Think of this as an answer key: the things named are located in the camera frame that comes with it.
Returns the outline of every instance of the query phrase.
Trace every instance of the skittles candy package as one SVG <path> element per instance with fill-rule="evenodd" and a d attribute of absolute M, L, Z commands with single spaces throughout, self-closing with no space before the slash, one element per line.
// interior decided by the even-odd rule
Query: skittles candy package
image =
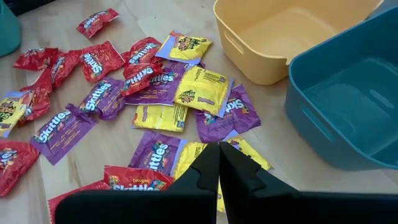
<path fill-rule="evenodd" d="M 232 84 L 232 78 L 194 66 L 182 77 L 174 102 L 222 118 Z"/>
<path fill-rule="evenodd" d="M 120 91 L 124 86 L 121 80 L 104 78 L 81 102 L 79 109 L 85 113 L 98 113 L 100 119 L 112 119 L 124 108 L 124 97 Z"/>
<path fill-rule="evenodd" d="M 55 165 L 94 127 L 96 121 L 72 104 L 55 115 L 30 140 Z"/>
<path fill-rule="evenodd" d="M 129 167 L 150 169 L 170 175 L 181 139 L 146 131 Z"/>
<path fill-rule="evenodd" d="M 255 162 L 261 165 L 261 167 L 265 170 L 269 170 L 272 168 L 272 166 L 269 164 L 269 162 L 264 159 L 255 149 L 253 149 L 249 143 L 247 143 L 242 136 L 239 135 L 239 133 L 235 130 L 232 130 L 231 133 L 229 133 L 223 141 L 226 141 L 230 143 L 232 146 L 238 146 L 239 151 L 243 152 L 243 154 L 249 156 L 251 159 L 253 159 Z"/>
<path fill-rule="evenodd" d="M 97 12 L 91 15 L 88 19 L 81 22 L 76 28 L 87 38 L 91 38 L 96 34 L 102 27 L 111 22 L 112 20 L 119 17 L 119 13 L 113 9 L 107 9 L 105 11 Z"/>
<path fill-rule="evenodd" d="M 172 31 L 155 56 L 197 65 L 210 44 L 208 38 L 187 37 Z"/>
<path fill-rule="evenodd" d="M 113 190 L 167 190 L 174 178 L 149 169 L 105 166 L 104 181 Z"/>
<path fill-rule="evenodd" d="M 83 63 L 83 74 L 89 82 L 103 79 L 109 72 L 122 67 L 125 63 L 109 41 L 82 49 L 80 60 Z"/>
<path fill-rule="evenodd" d="M 126 77 L 122 96 L 128 96 L 147 88 L 152 77 L 162 72 L 160 65 L 155 63 L 135 65 L 134 68 L 130 68 L 129 76 Z"/>
<path fill-rule="evenodd" d="M 152 76 L 147 88 L 126 97 L 126 104 L 172 106 L 183 74 L 184 70 L 176 70 Z"/>
<path fill-rule="evenodd" d="M 69 195 L 73 195 L 75 193 L 84 191 L 84 190 L 109 190 L 109 186 L 107 184 L 105 184 L 105 182 L 101 181 L 97 181 L 94 182 L 92 184 L 86 185 L 84 187 L 80 187 L 78 189 L 72 190 L 68 193 L 65 193 L 63 195 L 59 195 L 55 198 L 51 198 L 50 200 L 48 200 L 49 203 L 49 209 L 50 209 L 50 219 L 51 219 L 51 224 L 55 224 L 55 209 L 57 208 L 57 206 L 59 205 L 59 203 L 65 199 L 67 196 Z"/>
<path fill-rule="evenodd" d="M 261 125 L 243 85 L 232 89 L 223 118 L 198 110 L 195 111 L 195 117 L 202 142 L 219 141 L 232 130 L 243 133 Z"/>
<path fill-rule="evenodd" d="M 0 197 L 10 192 L 38 156 L 29 143 L 0 139 Z"/>
<path fill-rule="evenodd" d="M 200 142 L 188 142 L 187 140 L 181 140 L 178 147 L 176 161 L 172 167 L 172 177 L 177 180 L 180 178 L 185 171 L 190 167 L 193 161 L 201 154 L 206 148 L 207 144 Z M 225 212 L 225 205 L 223 199 L 223 193 L 221 191 L 220 180 L 218 181 L 218 196 L 217 196 L 217 210 Z"/>
<path fill-rule="evenodd" d="M 182 132 L 185 126 L 188 107 L 175 104 L 139 105 L 131 128 L 151 128 Z"/>
<path fill-rule="evenodd" d="M 14 68 L 40 71 L 51 64 L 51 58 L 58 53 L 58 48 L 30 49 L 14 63 Z"/>
<path fill-rule="evenodd" d="M 31 91 L 9 91 L 0 102 L 0 136 L 8 137 L 32 101 Z"/>

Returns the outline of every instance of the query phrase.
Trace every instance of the wooden table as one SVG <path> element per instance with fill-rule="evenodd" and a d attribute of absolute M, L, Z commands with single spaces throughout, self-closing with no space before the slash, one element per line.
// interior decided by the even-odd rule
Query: wooden table
<path fill-rule="evenodd" d="M 214 44 L 203 61 L 215 72 L 242 83 L 259 113 L 262 126 L 243 134 L 246 141 L 274 166 L 272 173 L 300 190 L 339 192 L 398 193 L 398 172 L 370 170 L 347 172 L 330 167 L 299 136 L 284 111 L 287 79 L 272 85 L 251 83 L 227 58 L 218 36 L 213 15 L 214 0 L 58 0 L 19 17 L 22 24 L 20 49 L 0 58 L 0 96 L 9 90 L 31 84 L 40 74 L 12 68 L 21 52 L 37 47 L 59 47 L 64 51 L 102 44 L 110 40 L 119 52 L 144 37 L 163 42 L 167 34 L 179 30 L 184 34 L 211 37 Z M 92 13 L 113 8 L 120 18 L 113 21 L 91 40 L 76 26 Z M 123 79 L 123 70 L 109 76 Z M 23 128 L 16 128 L 9 139 L 29 141 L 53 115 L 67 103 L 78 105 L 91 90 L 77 67 L 66 82 L 51 94 L 49 112 Z M 144 130 L 131 130 L 136 107 L 127 106 L 111 121 L 99 121 L 96 127 L 64 157 L 52 166 L 40 156 L 14 190 L 0 199 L 0 223 L 49 223 L 47 200 L 103 178 L 103 166 L 126 166 Z M 193 111 L 187 117 L 182 134 L 172 136 L 199 141 Z M 219 223 L 226 217 L 219 214 Z"/>

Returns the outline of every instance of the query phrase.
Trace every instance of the candy bag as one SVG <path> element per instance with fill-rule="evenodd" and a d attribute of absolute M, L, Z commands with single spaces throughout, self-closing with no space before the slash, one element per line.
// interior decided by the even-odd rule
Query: candy bag
<path fill-rule="evenodd" d="M 208 38 L 187 37 L 172 31 L 155 56 L 197 65 L 210 44 Z"/>
<path fill-rule="evenodd" d="M 40 71 L 51 63 L 51 58 L 58 53 L 58 48 L 30 49 L 21 54 L 14 63 L 14 68 Z"/>
<path fill-rule="evenodd" d="M 172 167 L 171 176 L 177 180 L 180 178 L 185 171 L 188 170 L 193 161 L 201 154 L 206 148 L 207 144 L 200 142 L 188 142 L 187 140 L 181 140 L 180 146 L 178 147 L 176 162 Z M 225 212 L 225 205 L 223 199 L 223 193 L 221 191 L 220 180 L 218 181 L 218 195 L 217 195 L 217 210 Z"/>
<path fill-rule="evenodd" d="M 87 38 L 91 38 L 97 31 L 117 17 L 119 17 L 119 13 L 113 9 L 100 11 L 81 22 L 76 29 Z"/>
<path fill-rule="evenodd" d="M 124 108 L 125 99 L 120 95 L 124 82 L 106 77 L 90 91 L 79 109 L 85 113 L 98 113 L 100 119 L 112 119 Z"/>
<path fill-rule="evenodd" d="M 29 91 L 9 91 L 0 103 L 0 136 L 8 137 L 18 120 L 25 114 L 32 101 L 33 93 Z"/>
<path fill-rule="evenodd" d="M 131 128 L 151 128 L 182 132 L 188 107 L 175 104 L 139 105 L 134 115 Z"/>
<path fill-rule="evenodd" d="M 105 166 L 104 181 L 113 190 L 167 190 L 174 178 L 149 169 Z"/>
<path fill-rule="evenodd" d="M 243 152 L 243 154 L 249 156 L 251 159 L 253 159 L 255 162 L 261 165 L 261 167 L 265 170 L 269 170 L 272 168 L 272 166 L 269 164 L 269 162 L 264 159 L 255 149 L 253 149 L 249 143 L 247 143 L 242 136 L 239 135 L 239 133 L 235 130 L 232 130 L 231 133 L 229 133 L 223 141 L 226 141 L 230 143 L 231 145 L 235 146 L 239 144 L 239 150 Z"/>
<path fill-rule="evenodd" d="M 125 63 L 109 41 L 82 49 L 80 60 L 83 63 L 83 74 L 89 82 L 103 79 L 109 72 L 122 67 Z"/>
<path fill-rule="evenodd" d="M 130 76 L 126 77 L 122 96 L 128 96 L 149 86 L 155 75 L 161 74 L 162 69 L 157 64 L 140 64 L 130 68 Z"/>
<path fill-rule="evenodd" d="M 36 132 L 30 143 L 55 165 L 95 124 L 93 118 L 68 104 L 64 112 L 55 115 Z"/>
<path fill-rule="evenodd" d="M 261 125 L 260 118 L 254 110 L 243 85 L 238 85 L 232 89 L 223 118 L 198 110 L 195 111 L 195 118 L 202 142 L 219 141 L 232 130 L 243 133 Z"/>
<path fill-rule="evenodd" d="M 181 139 L 146 131 L 129 167 L 150 169 L 170 175 Z"/>
<path fill-rule="evenodd" d="M 174 101 L 222 118 L 232 84 L 232 78 L 194 66 L 182 77 Z"/>
<path fill-rule="evenodd" d="M 38 156 L 39 152 L 26 142 L 0 139 L 0 197 L 10 192 Z"/>
<path fill-rule="evenodd" d="M 21 88 L 19 91 L 31 91 L 33 93 L 32 101 L 26 108 L 24 115 L 18 121 L 18 125 L 22 126 L 26 122 L 44 115 L 50 109 L 49 94 L 52 91 L 51 74 L 42 73 L 33 85 Z"/>
<path fill-rule="evenodd" d="M 51 198 L 50 200 L 48 200 L 49 203 L 49 209 L 50 209 L 50 219 L 51 219 L 51 224 L 55 224 L 55 209 L 57 209 L 57 206 L 59 205 L 59 203 L 65 199 L 67 196 L 69 195 L 73 195 L 75 193 L 78 192 L 82 192 L 84 190 L 109 190 L 109 186 L 107 184 L 105 184 L 105 182 L 101 181 L 97 181 L 94 182 L 92 184 L 86 185 L 84 187 L 80 187 L 78 189 L 72 190 L 68 193 L 65 193 L 63 195 L 59 195 L 55 198 Z"/>
<path fill-rule="evenodd" d="M 175 92 L 184 74 L 183 70 L 163 72 L 153 76 L 147 88 L 126 97 L 129 105 L 173 105 Z"/>
<path fill-rule="evenodd" d="M 155 57 L 155 54 L 161 45 L 162 44 L 153 37 L 146 37 L 134 43 L 128 55 L 125 55 L 128 57 L 128 60 L 126 60 L 128 63 L 126 63 L 123 75 L 125 77 L 130 76 L 129 67 L 134 68 L 135 65 L 142 63 L 154 63 L 159 61 L 160 58 Z"/>
<path fill-rule="evenodd" d="M 42 76 L 51 76 L 53 87 L 60 87 L 79 64 L 80 54 L 79 50 L 70 50 L 68 53 L 58 52 L 52 57 L 50 66 L 43 71 Z"/>

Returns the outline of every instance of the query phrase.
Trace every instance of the skittles logo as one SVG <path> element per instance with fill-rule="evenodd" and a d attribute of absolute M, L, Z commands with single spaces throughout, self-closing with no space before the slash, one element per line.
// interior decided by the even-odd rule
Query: skittles logo
<path fill-rule="evenodd" d="M 39 143 L 48 142 L 55 133 L 65 127 L 65 122 L 69 120 L 70 115 L 71 112 L 68 110 L 55 115 L 52 120 L 40 130 L 41 132 L 39 131 L 33 136 L 33 139 Z"/>
<path fill-rule="evenodd" d="M 194 49 L 196 46 L 200 45 L 200 42 L 200 40 L 193 37 L 180 37 L 177 48 L 181 51 Z"/>
<path fill-rule="evenodd" d="M 195 99 L 195 92 L 193 90 L 185 91 L 181 93 L 178 98 L 182 101 L 182 103 L 190 103 L 193 101 L 193 99 Z"/>
<path fill-rule="evenodd" d="M 3 151 L 0 151 L 0 170 L 13 165 L 16 157 L 17 151 L 11 148 L 5 148 Z"/>
<path fill-rule="evenodd" d="M 175 78 L 178 77 L 177 72 L 167 72 L 161 75 L 157 75 L 150 80 L 152 85 L 160 85 L 160 84 L 168 84 L 169 82 L 174 81 Z"/>
<path fill-rule="evenodd" d="M 164 169 L 165 165 L 169 161 L 167 159 L 167 156 L 170 153 L 170 150 L 168 148 L 169 145 L 163 144 L 162 141 L 157 141 L 152 146 L 153 152 L 151 152 L 152 156 L 150 158 L 149 169 L 158 172 L 161 172 Z"/>
<path fill-rule="evenodd" d="M 91 71 L 93 71 L 93 73 L 90 75 L 92 78 L 98 77 L 104 70 L 102 64 L 99 63 L 98 57 L 94 54 L 84 54 L 84 61 L 91 67 Z"/>

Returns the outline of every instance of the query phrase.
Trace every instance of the blue plastic bin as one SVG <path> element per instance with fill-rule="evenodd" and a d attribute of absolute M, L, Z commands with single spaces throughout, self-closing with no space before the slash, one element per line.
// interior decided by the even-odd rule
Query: blue plastic bin
<path fill-rule="evenodd" d="M 0 57 L 13 52 L 21 44 L 21 25 L 18 18 L 0 0 Z"/>
<path fill-rule="evenodd" d="M 398 169 L 398 7 L 297 56 L 285 109 L 331 165 Z"/>

